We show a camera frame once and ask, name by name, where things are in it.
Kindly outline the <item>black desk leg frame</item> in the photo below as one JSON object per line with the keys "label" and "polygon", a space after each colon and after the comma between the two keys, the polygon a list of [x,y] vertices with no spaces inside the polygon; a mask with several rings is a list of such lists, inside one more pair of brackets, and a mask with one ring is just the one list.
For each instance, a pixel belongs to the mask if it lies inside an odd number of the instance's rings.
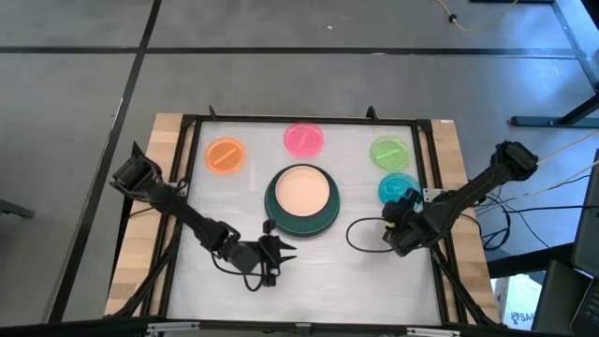
{"label": "black desk leg frame", "polygon": [[473,55],[481,56],[573,56],[584,75],[589,81],[593,95],[579,106],[564,114],[564,116],[512,116],[510,124],[514,127],[543,127],[543,128],[586,128],[599,129],[599,117],[592,118],[591,114],[599,112],[599,78],[593,72],[586,53],[580,47],[577,38],[565,18],[557,0],[517,0],[522,4],[550,6],[555,15],[570,49],[480,49]]}

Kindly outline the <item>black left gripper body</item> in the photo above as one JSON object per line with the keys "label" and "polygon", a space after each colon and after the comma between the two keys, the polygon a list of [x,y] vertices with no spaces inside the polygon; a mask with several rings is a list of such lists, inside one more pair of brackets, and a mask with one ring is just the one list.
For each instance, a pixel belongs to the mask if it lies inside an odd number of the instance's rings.
{"label": "black left gripper body", "polygon": [[274,287],[284,261],[281,254],[284,243],[279,236],[272,234],[276,229],[274,220],[266,220],[262,229],[263,235],[254,242],[241,241],[239,233],[233,234],[227,260],[242,275],[249,275],[255,267],[259,267],[260,285]]}

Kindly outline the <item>black aluminium table frame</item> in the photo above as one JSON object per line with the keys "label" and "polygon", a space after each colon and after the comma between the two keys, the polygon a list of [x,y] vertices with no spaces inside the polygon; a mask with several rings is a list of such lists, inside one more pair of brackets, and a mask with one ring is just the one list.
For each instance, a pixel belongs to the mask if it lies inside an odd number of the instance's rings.
{"label": "black aluminium table frame", "polygon": [[[411,129],[416,144],[416,166],[422,180],[433,179],[435,184],[456,187],[465,182],[465,170],[461,157],[456,127],[451,120],[393,119],[377,117],[368,108],[363,117],[317,117],[317,116],[268,116],[268,115],[219,115],[211,111],[201,114],[156,115],[147,154],[162,167],[172,183],[180,179],[192,180],[199,145],[201,127],[207,122],[240,123],[313,123],[318,125],[370,125]],[[498,321],[499,311],[490,289],[490,275],[482,245],[475,241],[475,219],[471,213],[458,221],[451,235],[443,241],[442,251],[453,272],[462,276],[462,284],[469,291],[480,310],[490,320]],[[477,271],[472,279],[465,278],[468,270]],[[215,320],[202,321],[198,325],[206,330],[261,331],[263,333],[287,332],[314,336],[329,333],[376,334],[398,332],[400,324],[317,323],[305,319],[285,322]]]}

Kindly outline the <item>silver metal bracket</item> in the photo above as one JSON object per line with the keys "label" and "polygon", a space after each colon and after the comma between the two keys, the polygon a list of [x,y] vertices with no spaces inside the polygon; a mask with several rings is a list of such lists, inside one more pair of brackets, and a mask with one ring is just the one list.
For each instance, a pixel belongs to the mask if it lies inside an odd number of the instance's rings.
{"label": "silver metal bracket", "polygon": [[194,321],[173,321],[151,323],[147,326],[144,337],[164,337],[167,332],[198,330],[200,324]]}
{"label": "silver metal bracket", "polygon": [[407,328],[405,335],[412,337],[461,337],[461,333],[457,330],[428,328]]}

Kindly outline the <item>dark grey laptop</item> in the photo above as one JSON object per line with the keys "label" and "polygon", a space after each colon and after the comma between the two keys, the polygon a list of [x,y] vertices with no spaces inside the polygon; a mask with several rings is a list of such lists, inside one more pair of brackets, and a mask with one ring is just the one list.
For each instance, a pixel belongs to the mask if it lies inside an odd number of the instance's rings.
{"label": "dark grey laptop", "polygon": [[599,164],[592,168],[572,254],[549,263],[532,330],[599,337]]}

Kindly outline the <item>dark green bowl peach inside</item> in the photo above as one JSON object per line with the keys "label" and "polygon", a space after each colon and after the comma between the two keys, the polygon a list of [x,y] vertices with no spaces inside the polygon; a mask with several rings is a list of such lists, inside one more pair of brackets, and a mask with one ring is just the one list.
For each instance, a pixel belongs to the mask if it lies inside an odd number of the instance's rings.
{"label": "dark green bowl peach inside", "polygon": [[314,165],[296,164],[273,176],[264,206],[279,231],[311,238],[333,225],[341,209],[341,194],[326,171]]}

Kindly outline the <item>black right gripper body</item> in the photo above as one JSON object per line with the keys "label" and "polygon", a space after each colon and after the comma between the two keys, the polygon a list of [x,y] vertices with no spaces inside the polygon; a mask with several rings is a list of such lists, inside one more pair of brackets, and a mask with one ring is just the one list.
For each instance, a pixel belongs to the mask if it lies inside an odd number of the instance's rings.
{"label": "black right gripper body", "polygon": [[408,199],[389,201],[382,215],[387,222],[383,241],[398,256],[407,256],[417,249],[426,247],[426,230],[421,224],[421,215],[415,211],[415,203]]}

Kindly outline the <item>green translucent plastic plate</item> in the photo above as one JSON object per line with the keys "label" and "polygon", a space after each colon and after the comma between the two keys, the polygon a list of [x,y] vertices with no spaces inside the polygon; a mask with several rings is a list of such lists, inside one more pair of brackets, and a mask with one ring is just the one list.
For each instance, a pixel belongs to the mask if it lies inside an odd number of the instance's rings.
{"label": "green translucent plastic plate", "polygon": [[369,155],[372,162],[382,170],[403,171],[410,161],[410,150],[406,143],[395,136],[381,136],[373,141]]}

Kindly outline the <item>pink translucent plastic plate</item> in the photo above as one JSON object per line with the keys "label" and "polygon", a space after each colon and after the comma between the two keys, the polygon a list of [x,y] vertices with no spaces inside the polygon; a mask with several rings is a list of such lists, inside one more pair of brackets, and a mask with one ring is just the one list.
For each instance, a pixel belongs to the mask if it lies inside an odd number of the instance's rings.
{"label": "pink translucent plastic plate", "polygon": [[284,146],[296,157],[313,157],[318,155],[324,146],[324,133],[315,124],[295,123],[284,132]]}

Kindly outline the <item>black furniture foot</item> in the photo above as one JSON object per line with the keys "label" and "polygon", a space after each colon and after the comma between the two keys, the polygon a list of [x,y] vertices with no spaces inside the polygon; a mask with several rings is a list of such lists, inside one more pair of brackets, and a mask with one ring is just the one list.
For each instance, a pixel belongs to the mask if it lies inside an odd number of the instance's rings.
{"label": "black furniture foot", "polygon": [[34,212],[15,203],[0,198],[0,214],[13,214],[22,218],[32,218]]}

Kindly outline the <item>white cardboard box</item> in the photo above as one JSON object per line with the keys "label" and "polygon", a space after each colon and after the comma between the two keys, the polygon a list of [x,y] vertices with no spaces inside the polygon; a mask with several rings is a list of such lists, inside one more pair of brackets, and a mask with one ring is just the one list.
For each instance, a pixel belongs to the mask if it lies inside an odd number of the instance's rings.
{"label": "white cardboard box", "polygon": [[510,329],[531,330],[542,286],[527,274],[491,280],[501,322]]}

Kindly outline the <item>white table mat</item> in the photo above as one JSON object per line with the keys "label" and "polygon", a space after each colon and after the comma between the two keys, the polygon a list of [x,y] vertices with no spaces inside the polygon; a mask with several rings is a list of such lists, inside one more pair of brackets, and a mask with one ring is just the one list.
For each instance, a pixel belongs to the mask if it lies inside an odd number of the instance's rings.
{"label": "white table mat", "polygon": [[[273,176],[296,163],[284,146],[285,124],[207,122],[198,148],[220,137],[245,147],[241,169],[229,175],[211,172],[202,157],[195,163],[188,201],[199,213],[236,228],[247,241],[257,239],[267,215],[264,195]],[[256,278],[233,275],[225,263],[213,263],[193,232],[182,233],[169,296],[168,316],[179,319],[317,323],[436,325],[440,321],[428,251],[400,257],[382,236],[382,203],[377,187],[384,171],[369,156],[373,141],[395,136],[411,143],[407,126],[323,125],[324,146],[312,158],[341,194],[333,225],[311,239],[289,238],[297,256],[282,265],[274,287]]]}

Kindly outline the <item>blue translucent plastic plate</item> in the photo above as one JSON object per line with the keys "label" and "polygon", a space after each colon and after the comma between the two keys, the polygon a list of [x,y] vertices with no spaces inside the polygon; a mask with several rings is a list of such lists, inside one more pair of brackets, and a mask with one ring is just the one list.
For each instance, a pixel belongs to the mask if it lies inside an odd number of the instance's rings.
{"label": "blue translucent plastic plate", "polygon": [[389,201],[398,201],[405,196],[408,189],[421,191],[418,181],[412,176],[393,172],[385,176],[379,183],[377,194],[380,201],[385,204]]}

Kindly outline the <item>orange translucent plastic plate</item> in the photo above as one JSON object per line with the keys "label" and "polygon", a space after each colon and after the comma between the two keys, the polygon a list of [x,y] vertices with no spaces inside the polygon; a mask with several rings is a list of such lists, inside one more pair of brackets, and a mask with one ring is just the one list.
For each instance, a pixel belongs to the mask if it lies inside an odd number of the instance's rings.
{"label": "orange translucent plastic plate", "polygon": [[227,175],[241,169],[245,154],[245,147],[238,139],[220,137],[208,145],[204,152],[204,161],[211,172]]}

